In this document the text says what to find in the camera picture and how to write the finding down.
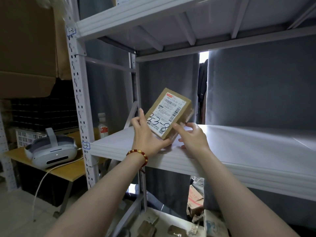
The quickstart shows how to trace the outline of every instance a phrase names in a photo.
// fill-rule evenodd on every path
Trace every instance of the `gray curtain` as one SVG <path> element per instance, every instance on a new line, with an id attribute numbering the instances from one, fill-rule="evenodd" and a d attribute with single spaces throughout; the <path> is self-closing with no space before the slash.
<path id="1" fill-rule="evenodd" d="M 199 55 L 186 55 L 140 63 L 141 104 L 147 112 L 165 87 L 192 100 L 196 109 Z M 160 202 L 186 218 L 190 176 L 146 167 L 147 190 Z"/>
<path id="2" fill-rule="evenodd" d="M 211 51 L 206 124 L 316 130 L 316 36 Z M 316 227 L 316 202 L 251 189 L 287 223 Z M 204 207 L 217 209 L 205 181 Z"/>
<path id="3" fill-rule="evenodd" d="M 79 0 L 80 19 L 111 7 L 111 0 Z M 129 67 L 128 52 L 98 39 L 86 41 L 85 44 L 87 56 Z M 93 126 L 98 125 L 98 113 L 104 112 L 109 133 L 122 130 L 131 106 L 125 95 L 125 85 L 128 88 L 131 79 L 129 73 L 87 63 L 87 76 Z"/>

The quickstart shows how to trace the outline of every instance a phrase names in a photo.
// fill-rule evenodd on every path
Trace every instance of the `hand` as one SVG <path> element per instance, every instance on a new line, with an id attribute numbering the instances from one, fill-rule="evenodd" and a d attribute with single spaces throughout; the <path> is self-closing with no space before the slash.
<path id="1" fill-rule="evenodd" d="M 191 155 L 198 157 L 204 151 L 210 151 L 207 143 L 206 135 L 202 129 L 195 123 L 187 123 L 186 126 L 191 127 L 192 130 L 186 131 L 178 124 L 173 124 L 173 128 L 180 134 L 180 142 L 183 142 L 182 148 L 186 148 Z"/>
<path id="2" fill-rule="evenodd" d="M 134 127 L 134 142 L 132 149 L 143 151 L 148 157 L 152 157 L 161 149 L 171 144 L 171 140 L 158 139 L 150 130 L 145 119 L 143 109 L 139 109 L 139 117 L 131 120 Z"/>

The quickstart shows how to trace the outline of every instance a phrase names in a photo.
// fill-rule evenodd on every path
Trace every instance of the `power cord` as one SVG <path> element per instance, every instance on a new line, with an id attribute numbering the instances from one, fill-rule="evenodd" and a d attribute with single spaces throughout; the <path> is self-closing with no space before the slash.
<path id="1" fill-rule="evenodd" d="M 83 157 L 81 157 L 80 159 L 74 160 L 74 161 L 72 161 L 72 162 L 69 162 L 69 163 L 65 163 L 65 164 L 61 164 L 61 165 L 59 165 L 59 166 L 55 166 L 54 168 L 51 168 L 49 171 L 47 171 L 47 173 L 44 175 L 44 177 L 43 177 L 42 180 L 40 181 L 39 186 L 38 186 L 38 188 L 37 188 L 37 190 L 36 190 L 36 193 L 35 193 L 35 196 L 34 196 L 33 205 L 32 205 L 32 219 L 33 219 L 33 222 L 36 221 L 36 220 L 35 220 L 35 216 L 34 216 L 36 197 L 37 197 L 37 194 L 38 194 L 38 191 L 39 191 L 39 189 L 40 189 L 40 186 L 41 186 L 41 184 L 42 184 L 44 178 L 46 177 L 46 175 L 48 175 L 52 170 L 55 170 L 55 169 L 57 169 L 57 168 L 59 168 L 59 167 L 62 167 L 62 166 L 66 166 L 66 165 L 75 163 L 75 162 L 77 162 L 77 161 L 79 161 L 79 160 L 81 160 L 81 159 L 83 159 Z"/>

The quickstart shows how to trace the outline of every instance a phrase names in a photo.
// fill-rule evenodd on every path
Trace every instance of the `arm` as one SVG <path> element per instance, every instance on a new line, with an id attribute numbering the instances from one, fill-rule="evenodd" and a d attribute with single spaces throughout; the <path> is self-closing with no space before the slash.
<path id="1" fill-rule="evenodd" d="M 298 235 L 269 207 L 245 187 L 212 153 L 206 135 L 195 123 L 188 123 L 192 131 L 174 125 L 183 148 L 197 159 L 206 173 L 227 227 L 234 237 Z"/>
<path id="2" fill-rule="evenodd" d="M 162 141 L 152 135 L 142 109 L 140 117 L 131 122 L 135 132 L 132 149 L 142 150 L 149 158 L 171 143 L 169 139 Z M 143 155 L 129 154 L 80 197 L 45 236 L 104 236 L 129 184 L 144 163 Z"/>

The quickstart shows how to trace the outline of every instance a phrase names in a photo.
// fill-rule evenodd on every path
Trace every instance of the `white plastic basket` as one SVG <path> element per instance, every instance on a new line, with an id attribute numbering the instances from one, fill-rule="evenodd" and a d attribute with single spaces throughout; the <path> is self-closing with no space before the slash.
<path id="1" fill-rule="evenodd" d="M 31 144 L 34 140 L 46 136 L 44 133 L 15 129 L 18 147 L 24 147 Z"/>

